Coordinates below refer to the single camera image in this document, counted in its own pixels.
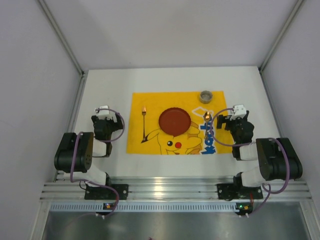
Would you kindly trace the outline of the gold spoon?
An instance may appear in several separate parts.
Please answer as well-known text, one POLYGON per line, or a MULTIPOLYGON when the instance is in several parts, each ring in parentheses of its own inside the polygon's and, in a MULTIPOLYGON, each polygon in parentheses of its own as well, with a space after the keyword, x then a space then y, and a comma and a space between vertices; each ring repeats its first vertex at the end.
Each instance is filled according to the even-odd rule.
POLYGON ((210 114, 209 111, 207 111, 204 115, 203 115, 203 119, 205 121, 205 134, 204 134, 204 140, 206 141, 208 139, 208 129, 209 129, 209 123, 212 119, 212 116, 210 114))

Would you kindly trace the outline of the small clear glass cup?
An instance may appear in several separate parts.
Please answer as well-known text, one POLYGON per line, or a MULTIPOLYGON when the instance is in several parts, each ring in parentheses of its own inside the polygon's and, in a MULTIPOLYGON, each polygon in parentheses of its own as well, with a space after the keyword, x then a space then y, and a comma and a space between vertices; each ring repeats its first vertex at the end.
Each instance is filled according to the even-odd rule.
POLYGON ((209 104, 213 100, 213 93, 208 90, 203 90, 199 94, 199 101, 202 104, 209 104))

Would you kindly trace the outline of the yellow Pikachu cloth placemat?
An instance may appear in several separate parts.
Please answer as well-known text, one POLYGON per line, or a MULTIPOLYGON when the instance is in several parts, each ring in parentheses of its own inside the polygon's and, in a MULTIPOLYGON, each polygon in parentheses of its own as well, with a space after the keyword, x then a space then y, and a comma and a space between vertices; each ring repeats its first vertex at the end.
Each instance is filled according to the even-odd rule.
POLYGON ((212 117, 220 110, 226 109, 225 96, 222 91, 214 91, 213 99, 208 104, 199 100, 200 92, 147 92, 133 93, 131 112, 128 123, 128 154, 147 155, 211 155, 231 153, 232 149, 224 144, 234 143, 231 134, 225 130, 216 130, 216 120, 212 117), (145 134, 143 140, 142 107, 146 106, 145 134), (191 118, 191 126, 184 134, 172 136, 159 127, 160 114, 169 108, 181 108, 191 118), (210 112, 208 138, 205 140, 204 114, 210 112))

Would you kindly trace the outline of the gold fork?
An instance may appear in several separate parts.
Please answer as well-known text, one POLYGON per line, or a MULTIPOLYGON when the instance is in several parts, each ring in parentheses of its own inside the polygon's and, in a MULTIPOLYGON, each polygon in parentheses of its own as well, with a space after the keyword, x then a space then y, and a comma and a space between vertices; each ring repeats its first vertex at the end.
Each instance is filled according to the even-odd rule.
POLYGON ((147 114, 147 109, 146 109, 146 106, 143 106, 142 109, 141 109, 141 114, 142 114, 142 117, 143 117, 143 135, 142 135, 142 143, 144 143, 146 141, 146 127, 145 127, 145 124, 146 124, 146 114, 147 114))

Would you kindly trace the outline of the red round plate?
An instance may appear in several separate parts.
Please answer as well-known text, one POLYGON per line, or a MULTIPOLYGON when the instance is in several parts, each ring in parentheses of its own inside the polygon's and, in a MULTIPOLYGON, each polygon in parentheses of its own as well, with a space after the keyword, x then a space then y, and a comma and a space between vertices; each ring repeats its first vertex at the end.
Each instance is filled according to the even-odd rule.
POLYGON ((186 133, 191 126, 191 122, 190 115, 179 107, 171 107, 164 110, 158 118, 160 129, 173 137, 186 133))

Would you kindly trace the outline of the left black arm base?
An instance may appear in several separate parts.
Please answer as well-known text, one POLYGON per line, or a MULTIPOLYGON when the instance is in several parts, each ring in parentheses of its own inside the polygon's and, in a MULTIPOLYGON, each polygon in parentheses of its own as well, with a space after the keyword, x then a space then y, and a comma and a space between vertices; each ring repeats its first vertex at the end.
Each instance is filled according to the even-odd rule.
MULTIPOLYGON (((128 184, 113 184, 111 186, 119 195, 119 200, 126 200, 129 194, 128 184)), ((85 200, 116 200, 116 193, 105 187, 86 186, 85 200)))

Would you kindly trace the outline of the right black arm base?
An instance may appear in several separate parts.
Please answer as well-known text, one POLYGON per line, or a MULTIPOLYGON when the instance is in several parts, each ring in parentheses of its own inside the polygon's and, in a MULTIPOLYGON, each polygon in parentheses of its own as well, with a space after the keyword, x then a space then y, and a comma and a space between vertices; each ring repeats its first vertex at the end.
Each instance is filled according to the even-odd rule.
POLYGON ((219 183, 216 185, 219 200, 254 200, 263 199, 261 187, 236 186, 233 183, 219 183))

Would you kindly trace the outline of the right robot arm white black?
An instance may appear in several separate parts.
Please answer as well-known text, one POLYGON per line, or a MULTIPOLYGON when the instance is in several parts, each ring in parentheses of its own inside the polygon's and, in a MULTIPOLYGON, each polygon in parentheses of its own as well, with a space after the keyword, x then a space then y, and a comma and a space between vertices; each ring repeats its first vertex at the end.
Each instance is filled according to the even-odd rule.
POLYGON ((224 116, 221 111, 213 117, 216 120, 216 129, 229 131, 234 144, 222 143, 222 146, 232 148, 232 156, 237 161, 257 161, 255 168, 237 173, 233 177, 232 188, 236 192, 248 191, 262 187, 266 190, 268 182, 273 180, 284 180, 279 190, 268 190, 268 193, 279 194, 283 192, 289 180, 300 179, 303 175, 302 163, 291 143, 286 137, 280 138, 256 138, 254 136, 254 125, 248 121, 249 111, 241 110, 236 113, 230 109, 231 114, 224 116))

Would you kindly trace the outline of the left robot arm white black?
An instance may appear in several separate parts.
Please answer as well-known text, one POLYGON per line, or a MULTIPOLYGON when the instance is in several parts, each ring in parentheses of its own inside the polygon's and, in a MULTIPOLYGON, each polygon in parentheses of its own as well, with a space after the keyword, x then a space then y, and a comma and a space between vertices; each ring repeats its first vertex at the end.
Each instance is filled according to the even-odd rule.
POLYGON ((93 132, 66 132, 54 156, 54 167, 69 175, 70 182, 84 182, 94 188, 111 189, 110 176, 93 164, 93 158, 108 158, 112 142, 124 133, 125 123, 118 112, 91 116, 93 132))

